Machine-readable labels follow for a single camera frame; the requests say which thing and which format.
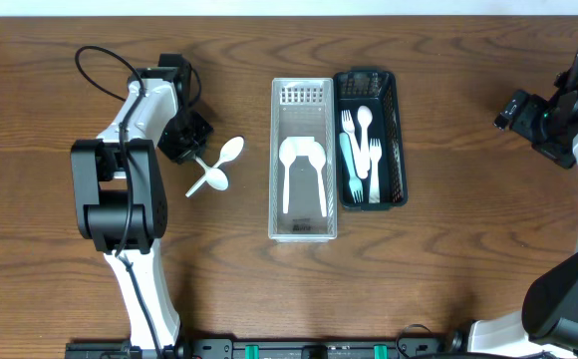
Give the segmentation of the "white spoon crossing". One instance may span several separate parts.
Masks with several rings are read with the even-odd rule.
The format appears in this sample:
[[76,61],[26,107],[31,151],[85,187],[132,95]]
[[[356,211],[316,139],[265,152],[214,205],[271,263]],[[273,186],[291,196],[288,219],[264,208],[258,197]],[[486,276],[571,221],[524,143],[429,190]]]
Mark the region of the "white spoon crossing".
[[325,154],[323,147],[319,143],[313,142],[311,144],[308,159],[309,159],[311,166],[316,170],[316,173],[317,173],[320,211],[321,211],[321,215],[323,217],[326,217],[327,216],[326,195],[325,195],[324,180],[323,180],[323,175],[322,175],[322,169],[326,163],[326,154]]

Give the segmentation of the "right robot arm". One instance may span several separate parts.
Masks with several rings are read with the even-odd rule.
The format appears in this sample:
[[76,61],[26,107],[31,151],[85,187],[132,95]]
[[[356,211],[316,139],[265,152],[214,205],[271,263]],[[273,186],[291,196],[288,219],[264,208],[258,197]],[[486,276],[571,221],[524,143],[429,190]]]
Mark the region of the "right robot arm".
[[[578,50],[554,85],[548,100],[516,91],[494,124],[578,171]],[[578,358],[578,237],[574,253],[530,285],[520,310],[472,322],[452,335],[447,349],[479,358]]]

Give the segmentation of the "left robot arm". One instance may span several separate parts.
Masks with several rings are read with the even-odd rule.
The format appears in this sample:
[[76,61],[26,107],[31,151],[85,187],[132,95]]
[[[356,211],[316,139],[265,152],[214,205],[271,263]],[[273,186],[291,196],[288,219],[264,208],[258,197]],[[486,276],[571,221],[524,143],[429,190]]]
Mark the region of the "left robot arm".
[[197,75],[179,54],[132,68],[111,124],[71,147],[77,225],[112,268],[131,323],[122,342],[76,342],[68,358],[189,358],[164,276],[161,240],[167,200],[156,154],[181,164],[200,154],[211,125],[193,110]]

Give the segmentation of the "white spoon group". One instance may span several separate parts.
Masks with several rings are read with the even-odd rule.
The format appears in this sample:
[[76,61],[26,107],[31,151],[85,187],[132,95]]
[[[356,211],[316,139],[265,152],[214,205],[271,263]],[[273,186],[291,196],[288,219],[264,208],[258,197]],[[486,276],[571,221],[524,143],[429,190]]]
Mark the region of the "white spoon group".
[[360,143],[360,159],[362,165],[362,171],[360,174],[361,179],[365,179],[368,176],[368,171],[370,169],[370,149],[369,149],[369,136],[368,128],[373,120],[373,113],[367,106],[360,106],[357,112],[357,119],[361,127],[361,143]]

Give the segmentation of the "white fork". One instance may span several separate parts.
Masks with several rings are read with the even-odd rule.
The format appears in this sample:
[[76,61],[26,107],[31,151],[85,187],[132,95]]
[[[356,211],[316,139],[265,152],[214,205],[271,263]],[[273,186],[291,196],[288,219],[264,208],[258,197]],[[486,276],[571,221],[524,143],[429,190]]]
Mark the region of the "white fork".
[[382,146],[379,139],[370,139],[369,155],[371,161],[369,203],[378,203],[380,201],[379,161],[382,157]]
[[343,110],[341,115],[342,128],[350,138],[353,159],[355,163],[357,176],[364,180],[368,176],[367,158],[362,152],[358,139],[355,135],[355,122],[350,110]]

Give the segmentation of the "light blue plastic fork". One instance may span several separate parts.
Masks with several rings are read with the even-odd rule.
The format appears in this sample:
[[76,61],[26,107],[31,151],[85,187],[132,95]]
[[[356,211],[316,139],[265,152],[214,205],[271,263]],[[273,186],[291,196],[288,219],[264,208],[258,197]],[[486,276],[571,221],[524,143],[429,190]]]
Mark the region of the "light blue plastic fork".
[[363,184],[356,174],[350,137],[346,133],[339,135],[339,143],[344,158],[345,166],[349,174],[349,190],[354,203],[360,203],[364,199]]

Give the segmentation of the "white spoon bowl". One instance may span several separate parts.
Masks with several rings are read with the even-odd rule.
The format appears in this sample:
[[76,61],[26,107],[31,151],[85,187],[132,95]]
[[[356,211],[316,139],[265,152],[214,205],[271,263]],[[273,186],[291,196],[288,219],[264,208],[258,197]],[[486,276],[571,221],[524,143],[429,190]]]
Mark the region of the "white spoon bowl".
[[[225,160],[221,165],[235,160],[240,155],[243,148],[244,148],[244,138],[241,136],[234,137],[229,141],[227,141],[220,150],[219,158],[225,157]],[[188,190],[188,192],[185,194],[186,197],[191,197],[204,183],[207,183],[203,178],[204,175]]]
[[220,157],[214,167],[209,167],[200,157],[196,157],[195,160],[205,170],[203,178],[210,186],[217,190],[226,190],[228,188],[228,178],[225,172],[219,168],[219,166],[224,162],[225,157]]

